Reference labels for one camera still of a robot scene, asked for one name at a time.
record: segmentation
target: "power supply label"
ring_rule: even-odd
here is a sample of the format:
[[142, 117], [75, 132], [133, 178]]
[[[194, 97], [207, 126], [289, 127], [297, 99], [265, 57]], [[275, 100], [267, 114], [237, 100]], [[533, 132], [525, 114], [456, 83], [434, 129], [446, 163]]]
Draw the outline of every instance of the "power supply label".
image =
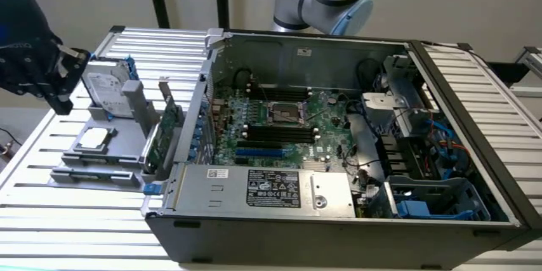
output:
[[249, 170], [247, 204], [269, 208], [301, 208], [297, 171]]

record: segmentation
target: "sticker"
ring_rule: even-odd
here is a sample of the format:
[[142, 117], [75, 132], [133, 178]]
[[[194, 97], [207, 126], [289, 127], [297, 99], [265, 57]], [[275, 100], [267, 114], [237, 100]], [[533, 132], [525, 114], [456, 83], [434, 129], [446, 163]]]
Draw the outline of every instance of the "sticker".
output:
[[257, 207], [299, 209], [299, 173], [250, 169], [247, 204]]
[[229, 178], [230, 170], [227, 168], [213, 169], [207, 170], [207, 178], [218, 178], [218, 179], [227, 179]]
[[298, 48], [298, 56], [311, 56], [313, 50], [309, 48]]
[[129, 99], [122, 92], [125, 82], [111, 74], [94, 72], [89, 73], [87, 78], [103, 109], [117, 117], [133, 117]]

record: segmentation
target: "motherboard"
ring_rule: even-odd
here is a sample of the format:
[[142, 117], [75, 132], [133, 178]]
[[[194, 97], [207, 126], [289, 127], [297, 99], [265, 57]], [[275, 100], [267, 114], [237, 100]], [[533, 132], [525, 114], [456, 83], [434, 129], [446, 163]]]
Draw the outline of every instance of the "motherboard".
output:
[[349, 97], [326, 90], [219, 88], [213, 102], [217, 165], [349, 172]]

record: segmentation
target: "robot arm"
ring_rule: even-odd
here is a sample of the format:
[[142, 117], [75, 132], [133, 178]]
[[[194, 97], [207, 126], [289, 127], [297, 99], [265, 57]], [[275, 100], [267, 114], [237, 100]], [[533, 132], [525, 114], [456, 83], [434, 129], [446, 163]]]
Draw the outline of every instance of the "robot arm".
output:
[[0, 0], [0, 11], [0, 88], [16, 95], [31, 93], [58, 114], [70, 114], [70, 93], [90, 52], [63, 46], [36, 0]]
[[322, 33], [356, 35], [373, 11], [373, 0], [275, 0], [273, 30], [299, 32], [314, 27]]

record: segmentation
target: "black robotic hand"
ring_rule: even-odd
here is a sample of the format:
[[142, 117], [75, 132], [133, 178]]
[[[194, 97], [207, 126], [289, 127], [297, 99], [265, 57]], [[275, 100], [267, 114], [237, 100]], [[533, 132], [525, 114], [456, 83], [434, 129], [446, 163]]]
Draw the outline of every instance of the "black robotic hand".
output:
[[44, 98], [58, 114], [70, 114], [91, 53], [67, 48], [52, 33], [36, 0], [0, 0], [0, 87]]

